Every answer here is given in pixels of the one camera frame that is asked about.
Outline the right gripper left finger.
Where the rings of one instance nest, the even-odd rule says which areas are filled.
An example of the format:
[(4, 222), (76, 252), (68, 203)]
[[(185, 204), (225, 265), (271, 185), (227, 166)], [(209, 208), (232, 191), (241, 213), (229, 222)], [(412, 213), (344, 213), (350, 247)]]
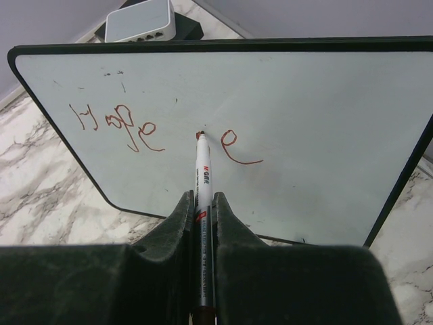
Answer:
[(193, 195), (134, 244), (5, 246), (2, 324), (187, 324)]

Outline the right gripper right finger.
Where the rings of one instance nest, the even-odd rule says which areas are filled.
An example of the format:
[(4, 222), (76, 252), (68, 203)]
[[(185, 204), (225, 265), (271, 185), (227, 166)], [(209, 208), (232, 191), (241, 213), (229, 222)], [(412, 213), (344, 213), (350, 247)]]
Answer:
[(356, 246), (271, 246), (214, 196), (219, 324), (400, 324), (382, 266)]

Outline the white red marker pen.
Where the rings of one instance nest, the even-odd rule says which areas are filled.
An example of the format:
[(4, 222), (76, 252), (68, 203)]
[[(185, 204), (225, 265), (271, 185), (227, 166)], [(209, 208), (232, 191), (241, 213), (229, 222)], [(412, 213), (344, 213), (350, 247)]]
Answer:
[(216, 320), (216, 307), (212, 233), (212, 167), (210, 147), (205, 132), (197, 132), (196, 139), (191, 312), (194, 324), (214, 324)]

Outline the black framed whiteboard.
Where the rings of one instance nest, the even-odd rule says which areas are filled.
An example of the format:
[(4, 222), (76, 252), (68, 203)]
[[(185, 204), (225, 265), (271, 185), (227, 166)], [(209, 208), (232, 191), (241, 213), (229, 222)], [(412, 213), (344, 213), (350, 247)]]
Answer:
[(21, 45), (7, 61), (104, 200), (213, 189), (263, 238), (369, 246), (432, 140), (432, 38)]

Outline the white network switch box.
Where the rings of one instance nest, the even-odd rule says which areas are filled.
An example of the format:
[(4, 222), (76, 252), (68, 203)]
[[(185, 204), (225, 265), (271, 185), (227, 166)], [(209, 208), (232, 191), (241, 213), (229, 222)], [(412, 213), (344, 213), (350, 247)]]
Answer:
[(108, 14), (106, 43), (168, 41), (176, 35), (175, 12), (169, 0), (133, 4)]

